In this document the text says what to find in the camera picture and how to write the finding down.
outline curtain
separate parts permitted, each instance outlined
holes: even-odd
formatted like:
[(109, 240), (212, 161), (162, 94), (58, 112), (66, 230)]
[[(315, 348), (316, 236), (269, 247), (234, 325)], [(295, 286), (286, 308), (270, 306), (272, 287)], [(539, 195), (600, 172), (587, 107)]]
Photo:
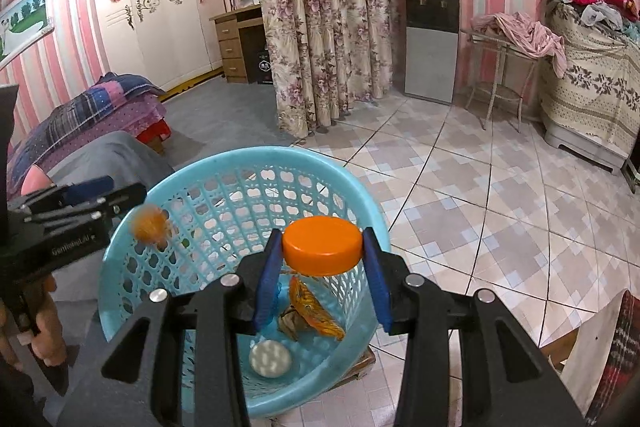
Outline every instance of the curtain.
[(260, 3), (282, 130), (305, 137), (388, 90), (396, 0)]

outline human hand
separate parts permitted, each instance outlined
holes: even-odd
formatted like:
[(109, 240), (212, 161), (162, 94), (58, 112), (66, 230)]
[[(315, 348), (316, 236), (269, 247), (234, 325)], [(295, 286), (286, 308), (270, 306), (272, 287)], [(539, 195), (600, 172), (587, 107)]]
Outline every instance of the human hand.
[[(49, 295), (56, 290), (56, 280), (49, 275), (42, 282), (42, 287), (44, 299), (36, 313), (36, 325), (40, 333), (31, 339), (31, 349), (36, 357), (44, 360), (46, 365), (60, 365), (66, 360), (66, 345), (62, 337), (62, 324), (58, 318), (56, 304)], [(7, 363), (21, 371), (22, 364), (4, 333), (7, 313), (6, 307), (0, 301), (0, 355)]]

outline wardrobe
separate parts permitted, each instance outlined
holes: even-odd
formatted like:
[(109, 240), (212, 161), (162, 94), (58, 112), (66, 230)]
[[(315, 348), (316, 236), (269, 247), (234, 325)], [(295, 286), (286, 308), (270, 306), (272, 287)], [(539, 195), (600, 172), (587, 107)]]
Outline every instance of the wardrobe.
[(111, 71), (172, 89), (222, 65), (215, 25), (224, 0), (95, 0)]

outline orange fuzzy ball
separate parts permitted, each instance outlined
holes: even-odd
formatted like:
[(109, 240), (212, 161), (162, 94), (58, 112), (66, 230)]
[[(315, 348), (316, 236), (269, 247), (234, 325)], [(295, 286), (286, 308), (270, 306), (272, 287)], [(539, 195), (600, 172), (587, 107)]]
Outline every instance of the orange fuzzy ball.
[(169, 222), (164, 217), (162, 208), (144, 204), (136, 211), (130, 230), (134, 238), (146, 245), (166, 245)]

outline basket rim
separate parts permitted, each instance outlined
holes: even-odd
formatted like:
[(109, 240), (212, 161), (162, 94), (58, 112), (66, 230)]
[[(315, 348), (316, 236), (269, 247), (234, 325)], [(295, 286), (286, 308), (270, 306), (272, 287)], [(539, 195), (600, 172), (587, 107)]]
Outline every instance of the basket rim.
[[(235, 149), (203, 158), (174, 172), (174, 174), (171, 174), (149, 190), (146, 201), (156, 204), (166, 203), (166, 195), (169, 192), (175, 193), (176, 183), (183, 178), (200, 179), (206, 175), (212, 175), (216, 170), (222, 170), (221, 168), (228, 169), (230, 166), (232, 168), (242, 168), (250, 162), (265, 166), (272, 164), (279, 169), (286, 169), (282, 164), (285, 164), (288, 158), (307, 163), (310, 171), (317, 168), (319, 172), (331, 178), (330, 183), (338, 185), (343, 193), (356, 194), (356, 197), (360, 199), (364, 207), (369, 209), (367, 226), (373, 227), (382, 250), (390, 251), (390, 239), (385, 219), (380, 211), (379, 204), (367, 192), (367, 189), (346, 168), (338, 166), (329, 157), (325, 159), (320, 153), (302, 148), (258, 146)], [(113, 298), (109, 297), (109, 293), (113, 293), (110, 290), (112, 286), (108, 284), (107, 279), (112, 279), (111, 274), (117, 273), (122, 269), (124, 252), (123, 249), (118, 247), (118, 243), (121, 239), (129, 237), (131, 219), (132, 213), (130, 212), (118, 225), (102, 258), (102, 268), (98, 283), (98, 313), (102, 331), (107, 341), (113, 338), (122, 325), (119, 314), (112, 310), (112, 306), (109, 306), (110, 302), (113, 301)], [(365, 298), (360, 300), (353, 313), (357, 317), (361, 317), (362, 320), (350, 326), (344, 340), (327, 359), (300, 378), (295, 385), (289, 385), (274, 391), (274, 393), (247, 399), (246, 404), (249, 415), (251, 417), (265, 417), (283, 413), (305, 403), (335, 385), (351, 365), (356, 362), (361, 355), (360, 351), (366, 348), (378, 327), (378, 320), (368, 292), (365, 293)], [(318, 382), (322, 382), (321, 389), (318, 386)]]

